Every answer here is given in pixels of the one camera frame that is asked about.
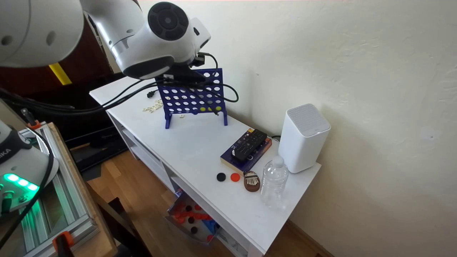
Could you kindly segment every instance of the wooden floor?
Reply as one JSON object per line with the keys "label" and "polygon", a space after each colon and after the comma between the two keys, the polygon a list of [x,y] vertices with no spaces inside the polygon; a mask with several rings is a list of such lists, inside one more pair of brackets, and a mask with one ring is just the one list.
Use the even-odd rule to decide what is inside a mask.
{"label": "wooden floor", "polygon": [[[126,151],[102,164],[101,177],[89,181],[107,202],[119,197],[154,257],[232,257],[218,240],[204,246],[186,238],[163,217],[175,196],[141,162]],[[269,257],[328,256],[291,222],[287,222],[267,252]]]}

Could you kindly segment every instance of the black remote control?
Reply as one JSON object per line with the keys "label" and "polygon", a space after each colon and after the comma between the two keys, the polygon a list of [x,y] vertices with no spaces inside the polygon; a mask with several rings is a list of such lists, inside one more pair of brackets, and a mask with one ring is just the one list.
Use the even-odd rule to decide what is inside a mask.
{"label": "black remote control", "polygon": [[246,158],[266,139],[266,133],[255,129],[241,144],[232,150],[232,156],[239,161],[245,161]]}

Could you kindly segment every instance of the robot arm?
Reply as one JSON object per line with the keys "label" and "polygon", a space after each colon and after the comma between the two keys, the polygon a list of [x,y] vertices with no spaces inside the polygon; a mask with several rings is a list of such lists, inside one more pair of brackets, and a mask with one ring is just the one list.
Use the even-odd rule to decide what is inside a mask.
{"label": "robot arm", "polygon": [[0,66],[36,67],[64,59],[81,36],[82,10],[94,20],[121,71],[133,78],[149,79],[172,65],[189,65],[211,38],[198,19],[189,20],[167,2],[152,6],[145,21],[132,0],[3,1],[0,38],[6,47],[0,47]]}

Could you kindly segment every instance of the bottle cap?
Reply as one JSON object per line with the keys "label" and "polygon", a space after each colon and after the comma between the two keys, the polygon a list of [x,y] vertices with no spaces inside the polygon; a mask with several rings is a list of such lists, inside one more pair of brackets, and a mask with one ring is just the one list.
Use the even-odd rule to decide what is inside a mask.
{"label": "bottle cap", "polygon": [[273,166],[276,168],[281,168],[284,166],[284,159],[281,156],[275,156],[273,158]]}

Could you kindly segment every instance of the plastic bottle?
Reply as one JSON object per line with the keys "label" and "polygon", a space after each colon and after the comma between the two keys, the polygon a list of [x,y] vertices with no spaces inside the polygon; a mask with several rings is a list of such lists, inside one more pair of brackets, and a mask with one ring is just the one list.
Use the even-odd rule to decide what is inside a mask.
{"label": "plastic bottle", "polygon": [[269,207],[277,208],[281,203],[281,196],[286,187],[289,170],[280,156],[274,157],[263,169],[262,188],[260,198]]}

